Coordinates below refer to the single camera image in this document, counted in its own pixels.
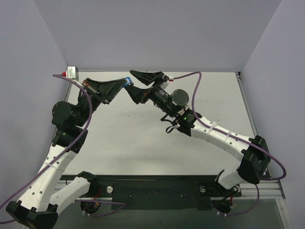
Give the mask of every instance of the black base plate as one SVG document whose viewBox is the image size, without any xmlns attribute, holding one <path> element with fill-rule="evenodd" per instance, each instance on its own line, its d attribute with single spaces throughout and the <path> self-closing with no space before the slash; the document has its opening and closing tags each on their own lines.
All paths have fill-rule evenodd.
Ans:
<svg viewBox="0 0 305 229">
<path fill-rule="evenodd" d="M 225 197 L 227 192 L 202 193 L 200 186 L 213 187 L 216 176 L 97 176 L 102 188 L 99 197 L 112 197 L 113 202 L 127 203 L 130 210 L 169 210 L 197 208 L 210 209 L 210 197 Z M 62 176 L 61 180 L 73 180 L 75 176 Z M 107 193 L 107 187 L 113 187 Z M 240 197 L 241 192 L 234 194 Z"/>
</svg>

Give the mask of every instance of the cable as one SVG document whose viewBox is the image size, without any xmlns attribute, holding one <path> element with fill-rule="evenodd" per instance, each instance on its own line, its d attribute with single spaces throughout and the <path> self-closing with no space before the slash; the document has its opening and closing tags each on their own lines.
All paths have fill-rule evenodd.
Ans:
<svg viewBox="0 0 305 229">
<path fill-rule="evenodd" d="M 90 199 L 86 199 L 86 200 L 83 200 L 83 199 L 76 199 L 75 202 L 91 202 L 91 203 L 99 203 L 99 204 L 114 204 L 114 205 L 122 205 L 122 207 L 112 211 L 112 212 L 108 212 L 108 213 L 104 213 L 104 214 L 98 214 L 98 215 L 91 215 L 91 214 L 88 214 L 88 216 L 92 216 L 92 217 L 102 217 L 102 216 L 108 216 L 108 215 L 111 215 L 115 212 L 118 212 L 120 210 L 122 210 L 123 208 L 125 208 L 127 206 L 126 203 L 118 203 L 118 202 L 105 202 L 105 201 L 99 201 L 99 200 L 90 200 Z"/>
<path fill-rule="evenodd" d="M 12 223 L 12 222 L 15 222 L 15 220 L 11 219 L 11 220 L 7 220 L 7 221 L 2 221 L 2 222 L 0 222 L 0 224 L 7 224 L 7 223 Z"/>
<path fill-rule="evenodd" d="M 211 128 L 209 125 L 205 124 L 197 115 L 196 111 L 195 111 L 195 105 L 194 105 L 194 102 L 195 102 L 195 96 L 196 96 L 196 92 L 197 92 L 197 89 L 198 89 L 198 86 L 199 86 L 199 83 L 201 81 L 201 77 L 202 77 L 202 74 L 201 72 L 193 72 L 193 73 L 189 73 L 189 74 L 186 74 L 186 75 L 182 75 L 182 76 L 179 76 L 179 77 L 175 77 L 174 80 L 177 80 L 177 79 L 182 79 L 184 77 L 187 77 L 187 76 L 190 76 L 190 75 L 194 75 L 194 74 L 199 74 L 199 77 L 198 77 L 198 81 L 197 81 L 197 84 L 195 86 L 195 89 L 194 89 L 194 92 L 193 92 L 193 96 L 192 96 L 192 110 L 193 110 L 193 114 L 195 116 L 195 118 L 198 120 L 198 122 L 200 122 L 202 125 L 204 125 L 205 127 L 207 128 Z M 217 129 L 217 128 L 213 128 L 213 130 L 219 132 L 219 133 L 222 133 L 224 135 L 228 135 L 227 132 L 223 131 L 223 130 L 220 130 L 220 129 Z M 261 147 L 257 146 L 257 145 L 254 145 L 253 143 L 251 142 L 248 142 L 246 140 L 243 140 L 242 138 L 239 138 L 237 136 L 234 136 L 234 135 L 229 135 L 229 137 L 231 138 L 234 138 L 236 140 L 239 140 L 241 142 L 244 142 L 252 147 L 254 147 L 255 149 L 258 149 L 259 151 L 263 152 L 265 155 L 267 155 L 268 157 L 270 157 L 272 160 L 274 160 L 283 170 L 283 175 L 281 175 L 280 177 L 275 177 L 275 178 L 262 178 L 261 180 L 266 180 L 266 181 L 272 181 L 272 180 L 280 180 L 280 179 L 283 179 L 286 175 L 287 175 L 287 172 L 286 172 L 286 169 L 284 167 L 284 165 L 279 161 L 277 160 L 273 155 L 271 155 L 270 153 L 268 153 L 267 151 L 265 151 L 264 149 L 262 149 Z"/>
<path fill-rule="evenodd" d="M 216 210 L 217 212 L 219 212 L 219 214 L 221 215 L 224 215 L 224 216 L 239 216 L 239 215 L 242 215 L 242 214 L 246 214 L 246 213 L 249 213 L 250 211 L 252 211 L 258 204 L 259 202 L 259 189 L 258 189 L 258 186 L 255 185 L 256 187 L 256 190 L 257 190 L 257 199 L 256 199 L 256 202 L 246 211 L 242 211 L 242 212 L 236 212 L 236 213 L 228 213 L 228 214 L 224 214 L 222 212 L 219 212 L 216 208 L 214 208 L 214 210 Z"/>
<path fill-rule="evenodd" d="M 94 197 L 94 199 L 96 199 L 97 197 L 99 197 L 101 193 L 102 193 L 102 189 L 99 188 L 99 193 Z"/>
<path fill-rule="evenodd" d="M 218 205 L 218 204 L 220 204 L 220 203 L 225 203 L 225 204 L 227 204 L 227 202 L 225 202 L 225 200 L 226 199 L 228 199 L 229 197 L 232 197 L 235 193 L 237 193 L 238 192 L 238 190 L 236 190 L 236 191 L 234 191 L 234 192 L 232 192 L 232 193 L 230 193 L 229 195 L 227 195 L 227 196 L 225 196 L 223 199 L 221 199 L 221 200 L 219 200 L 219 201 L 217 201 L 217 200 L 215 200 L 214 202 L 216 202 L 216 204 Z M 216 207 L 216 205 L 213 205 L 213 204 L 211 204 L 211 206 L 207 206 L 207 205 L 204 205 L 205 207 L 209 207 L 209 208 L 214 208 L 214 207 Z"/>
<path fill-rule="evenodd" d="M 91 99 L 88 95 L 88 93 L 86 92 L 86 90 L 84 88 L 82 88 L 80 85 L 78 85 L 76 82 L 68 79 L 68 78 L 65 78 L 63 77 L 62 75 L 57 75 L 57 74 L 54 74 L 53 77 L 56 77 L 56 78 L 60 78 L 60 79 L 63 79 L 65 81 L 68 81 L 70 82 L 71 84 L 77 86 L 84 94 L 85 96 L 87 97 L 88 99 L 88 103 L 89 103 L 89 117 L 88 117 L 88 120 L 87 120 L 87 123 L 84 127 L 84 129 L 81 131 L 81 133 L 77 136 L 77 138 L 74 139 L 73 142 L 71 142 L 60 154 L 58 154 L 57 157 L 55 157 L 48 165 L 46 165 L 46 167 L 44 167 L 37 175 L 35 175 L 29 182 L 27 182 L 25 185 L 23 185 L 20 189 L 18 189 L 16 192 L 14 192 L 13 194 L 11 194 L 6 200 L 3 201 L 3 203 L 1 203 L 0 205 L 0 209 L 2 209 L 4 207 L 4 205 L 6 205 L 12 198 L 14 198 L 17 194 L 19 194 L 21 191 L 23 191 L 27 186 L 29 186 L 31 183 L 33 183 L 41 174 L 43 174 L 52 164 L 54 164 L 55 161 L 57 161 L 64 153 L 68 152 L 72 146 L 83 136 L 83 134 L 86 132 L 89 124 L 90 124 L 90 121 L 91 121 L 91 117 L 92 117 L 92 113 L 93 113 L 93 110 L 92 110 L 92 102 L 91 102 Z"/>
</svg>

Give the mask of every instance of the blue connector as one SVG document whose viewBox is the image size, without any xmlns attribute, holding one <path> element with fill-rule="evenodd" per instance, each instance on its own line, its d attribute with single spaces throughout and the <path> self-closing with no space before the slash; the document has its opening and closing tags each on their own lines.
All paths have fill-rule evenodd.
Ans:
<svg viewBox="0 0 305 229">
<path fill-rule="evenodd" d="M 131 80 L 131 78 L 130 77 L 125 77 L 125 80 L 127 81 L 126 82 L 126 84 L 124 85 L 124 87 L 126 87 L 127 85 L 133 85 L 133 82 L 132 82 L 132 80 Z"/>
</svg>

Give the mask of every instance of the end effector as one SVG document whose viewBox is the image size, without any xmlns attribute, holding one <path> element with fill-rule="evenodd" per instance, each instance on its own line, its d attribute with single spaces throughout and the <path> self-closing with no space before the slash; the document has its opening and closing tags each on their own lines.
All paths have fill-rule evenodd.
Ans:
<svg viewBox="0 0 305 229">
<path fill-rule="evenodd" d="M 136 103 L 146 103 L 151 100 L 155 106 L 159 107 L 170 117 L 176 117 L 181 111 L 188 108 L 189 95 L 186 91 L 177 89 L 169 95 L 164 89 L 167 86 L 169 77 L 163 72 L 142 73 L 131 70 L 130 73 L 146 86 L 153 83 L 150 88 L 141 89 L 133 85 L 125 87 L 131 99 Z"/>
</svg>

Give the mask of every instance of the glass panel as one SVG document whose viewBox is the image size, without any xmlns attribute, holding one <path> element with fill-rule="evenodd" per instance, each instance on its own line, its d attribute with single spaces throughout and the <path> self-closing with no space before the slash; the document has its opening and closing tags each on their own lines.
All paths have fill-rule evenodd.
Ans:
<svg viewBox="0 0 305 229">
<path fill-rule="evenodd" d="M 255 200 L 235 200 L 234 212 L 248 209 Z M 110 210 L 103 205 L 98 213 Z M 216 211 L 186 210 L 122 210 L 113 215 L 95 218 L 81 216 L 79 203 L 71 204 L 59 216 L 55 229 L 283 229 L 275 200 L 260 200 L 248 214 L 232 217 L 217 216 Z"/>
</svg>

